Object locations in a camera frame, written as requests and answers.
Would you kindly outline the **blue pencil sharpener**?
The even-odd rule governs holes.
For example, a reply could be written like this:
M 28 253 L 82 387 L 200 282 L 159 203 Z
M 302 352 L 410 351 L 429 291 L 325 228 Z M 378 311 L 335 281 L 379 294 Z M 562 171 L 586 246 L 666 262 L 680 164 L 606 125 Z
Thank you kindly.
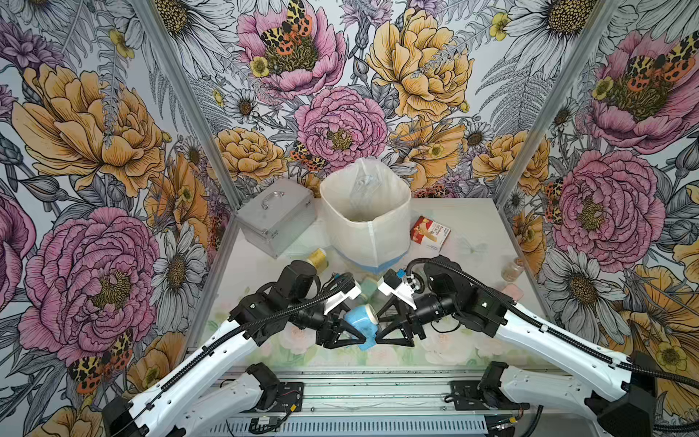
M 376 345 L 379 321 L 371 305 L 364 304 L 350 310 L 345 314 L 344 320 L 365 337 L 364 343 L 359 345 L 362 351 L 367 351 Z

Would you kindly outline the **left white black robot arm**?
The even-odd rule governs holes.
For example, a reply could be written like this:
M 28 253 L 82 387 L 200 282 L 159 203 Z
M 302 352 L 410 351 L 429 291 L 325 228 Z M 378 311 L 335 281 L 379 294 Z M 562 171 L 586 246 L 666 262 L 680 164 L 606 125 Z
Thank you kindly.
M 229 415 L 271 408 L 280 381 L 263 363 L 247 367 L 216 391 L 210 388 L 288 323 L 315 331 L 317 344 L 326 349 L 362 342 L 363 335 L 340 316 L 347 309 L 345 300 L 359 295 L 351 274 L 322 283 L 311 262 L 294 260 L 278 280 L 243 298 L 218 330 L 165 378 L 129 401 L 110 402 L 103 411 L 105 434 L 197 436 Z

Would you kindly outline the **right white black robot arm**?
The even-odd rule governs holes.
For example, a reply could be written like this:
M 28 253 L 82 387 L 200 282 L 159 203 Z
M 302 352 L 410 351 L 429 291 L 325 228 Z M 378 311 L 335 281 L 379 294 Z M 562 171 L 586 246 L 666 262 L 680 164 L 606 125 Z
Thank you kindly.
M 668 424 L 656 411 L 659 380 L 697 387 L 688 377 L 660 371 L 644 354 L 628 356 L 588 342 L 542 319 L 510 296 L 483 284 L 444 256 L 418 258 L 389 269 L 377 282 L 388 296 L 378 344 L 411 347 L 425 326 L 453 317 L 462 327 L 544 358 L 564 375 L 532 373 L 495 362 L 482 375 L 484 402 L 499 409 L 530 403 L 578 414 L 611 436 L 695 433 L 698 422 Z

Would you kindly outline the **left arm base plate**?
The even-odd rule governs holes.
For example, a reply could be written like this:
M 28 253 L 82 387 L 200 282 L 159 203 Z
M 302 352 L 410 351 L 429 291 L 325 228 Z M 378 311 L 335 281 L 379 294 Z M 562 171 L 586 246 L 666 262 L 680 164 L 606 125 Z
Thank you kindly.
M 280 382 L 275 388 L 265 389 L 254 413 L 287 413 L 295 405 L 299 410 L 303 402 L 303 382 Z

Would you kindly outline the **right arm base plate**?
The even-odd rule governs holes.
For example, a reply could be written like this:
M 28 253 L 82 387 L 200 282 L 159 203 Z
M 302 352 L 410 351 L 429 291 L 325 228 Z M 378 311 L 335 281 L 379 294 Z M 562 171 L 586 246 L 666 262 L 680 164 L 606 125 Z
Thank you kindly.
M 451 392 L 443 398 L 443 401 L 452 403 L 456 411 L 528 411 L 531 408 L 529 402 L 510 401 L 500 389 L 483 391 L 479 385 L 480 382 L 476 381 L 452 381 L 450 382 Z

